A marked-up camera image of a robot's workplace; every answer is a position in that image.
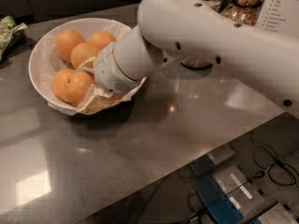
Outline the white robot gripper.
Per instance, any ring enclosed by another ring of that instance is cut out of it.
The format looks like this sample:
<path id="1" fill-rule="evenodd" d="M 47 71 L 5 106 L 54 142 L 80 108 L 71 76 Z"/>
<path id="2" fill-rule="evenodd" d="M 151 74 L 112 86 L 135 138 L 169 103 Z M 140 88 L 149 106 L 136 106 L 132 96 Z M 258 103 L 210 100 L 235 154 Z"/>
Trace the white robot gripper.
<path id="1" fill-rule="evenodd" d="M 110 93 L 125 95 L 133 89 L 139 89 L 144 78 L 133 80 L 120 69 L 114 51 L 116 43 L 111 42 L 103 48 L 98 56 L 91 57 L 83 62 L 78 71 L 94 73 L 97 85 L 92 84 L 87 90 L 83 101 L 76 107 L 76 112 L 84 115 L 93 115 L 113 104 Z"/>

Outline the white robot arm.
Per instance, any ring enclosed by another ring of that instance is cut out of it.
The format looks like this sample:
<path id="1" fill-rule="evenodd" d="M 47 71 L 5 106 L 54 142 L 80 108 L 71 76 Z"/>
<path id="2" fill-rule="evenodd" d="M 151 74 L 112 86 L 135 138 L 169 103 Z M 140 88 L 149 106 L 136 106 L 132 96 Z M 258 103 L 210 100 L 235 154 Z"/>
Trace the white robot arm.
<path id="1" fill-rule="evenodd" d="M 188 57 L 222 65 L 299 118 L 298 38 L 228 20 L 200 0 L 142 0 L 137 26 L 79 69 L 110 98 Z"/>

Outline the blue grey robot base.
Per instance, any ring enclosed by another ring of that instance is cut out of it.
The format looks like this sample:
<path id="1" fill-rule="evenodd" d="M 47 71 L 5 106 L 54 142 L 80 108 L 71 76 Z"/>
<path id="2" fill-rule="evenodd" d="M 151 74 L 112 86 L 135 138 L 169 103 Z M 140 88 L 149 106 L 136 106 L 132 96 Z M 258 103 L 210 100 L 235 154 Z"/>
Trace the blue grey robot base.
<path id="1" fill-rule="evenodd" d="M 191 185 L 185 224 L 298 224 L 298 148 L 217 148 L 178 172 Z"/>

